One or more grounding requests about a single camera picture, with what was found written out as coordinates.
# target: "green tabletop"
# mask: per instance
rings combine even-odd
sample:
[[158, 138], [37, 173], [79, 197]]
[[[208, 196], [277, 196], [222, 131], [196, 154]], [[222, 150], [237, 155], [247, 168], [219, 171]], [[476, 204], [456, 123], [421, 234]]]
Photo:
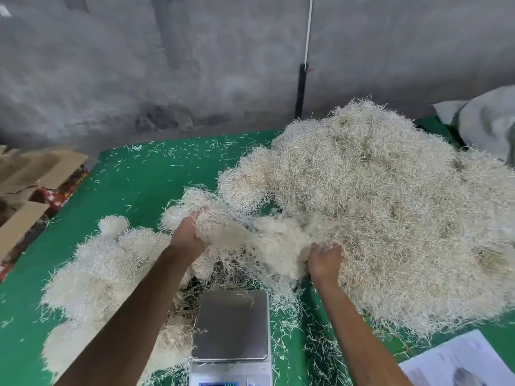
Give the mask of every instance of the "green tabletop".
[[[164, 206], [171, 199], [181, 198], [185, 186], [203, 184], [215, 190], [219, 170], [234, 166], [253, 146], [268, 145], [276, 135], [276, 131], [270, 131], [150, 142], [104, 152], [91, 176], [0, 285], [0, 383], [50, 384], [50, 374], [43, 371], [40, 355], [46, 336], [62, 320], [55, 313], [41, 319], [41, 289], [50, 272], [72, 256], [75, 245], [97, 230], [101, 217], [120, 214], [134, 227], [157, 227]], [[319, 297], [309, 281], [303, 282], [302, 287], [304, 311], [271, 315], [274, 384], [348, 383]], [[279, 328], [281, 318], [291, 317], [297, 319], [300, 328]], [[483, 325], [481, 330], [515, 370], [511, 349], [515, 342], [515, 313], [495, 324]], [[452, 336], [435, 336], [431, 343]], [[407, 340], [402, 332], [385, 343], [399, 361], [429, 346], [428, 342]]]

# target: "digital scale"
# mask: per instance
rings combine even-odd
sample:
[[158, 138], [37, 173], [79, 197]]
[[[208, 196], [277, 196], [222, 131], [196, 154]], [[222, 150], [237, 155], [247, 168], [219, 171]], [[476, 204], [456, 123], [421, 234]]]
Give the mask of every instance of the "digital scale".
[[272, 386], [268, 293], [204, 293], [193, 346], [190, 386]]

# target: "hand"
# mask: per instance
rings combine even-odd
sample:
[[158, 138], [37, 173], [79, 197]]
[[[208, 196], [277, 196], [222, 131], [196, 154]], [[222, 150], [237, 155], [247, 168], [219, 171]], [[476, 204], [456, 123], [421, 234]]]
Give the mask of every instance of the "hand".
[[344, 255], [341, 246], [321, 249], [319, 245], [312, 244], [307, 258], [307, 267], [315, 288], [319, 288], [321, 284], [338, 285], [342, 261], [344, 261]]
[[207, 248], [207, 244], [197, 237], [195, 219], [201, 213], [202, 210], [196, 211], [184, 218], [171, 236], [169, 248], [176, 257], [184, 260], [186, 266], [190, 266]]

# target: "white paper sheet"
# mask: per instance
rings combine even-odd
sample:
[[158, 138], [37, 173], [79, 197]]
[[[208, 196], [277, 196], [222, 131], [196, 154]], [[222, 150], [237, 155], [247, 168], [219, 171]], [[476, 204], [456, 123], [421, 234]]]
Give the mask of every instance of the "white paper sheet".
[[483, 334], [471, 331], [400, 364], [414, 386], [515, 386]]

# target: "open cardboard box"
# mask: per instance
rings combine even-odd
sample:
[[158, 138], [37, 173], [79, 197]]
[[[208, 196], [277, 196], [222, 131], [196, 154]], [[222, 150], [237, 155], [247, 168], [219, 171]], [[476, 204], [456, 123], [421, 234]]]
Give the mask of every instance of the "open cardboard box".
[[51, 207], [42, 196], [44, 193], [37, 191], [58, 192], [86, 160], [87, 155], [64, 147], [25, 153], [5, 153], [5, 147], [0, 147], [0, 196], [4, 201], [0, 261]]

